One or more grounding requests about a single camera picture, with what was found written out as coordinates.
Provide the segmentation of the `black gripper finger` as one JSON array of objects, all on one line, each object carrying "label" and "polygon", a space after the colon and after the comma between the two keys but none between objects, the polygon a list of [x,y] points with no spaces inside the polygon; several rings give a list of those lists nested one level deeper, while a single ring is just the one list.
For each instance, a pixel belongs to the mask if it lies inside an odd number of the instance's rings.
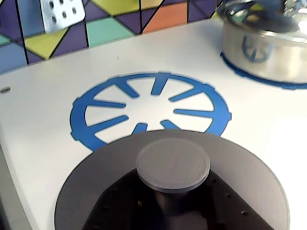
[{"label": "black gripper finger", "polygon": [[157,230],[159,206],[136,169],[107,188],[90,212],[84,230]]},{"label": "black gripper finger", "polygon": [[201,185],[201,214],[209,230],[270,230],[271,226],[216,173]]}]

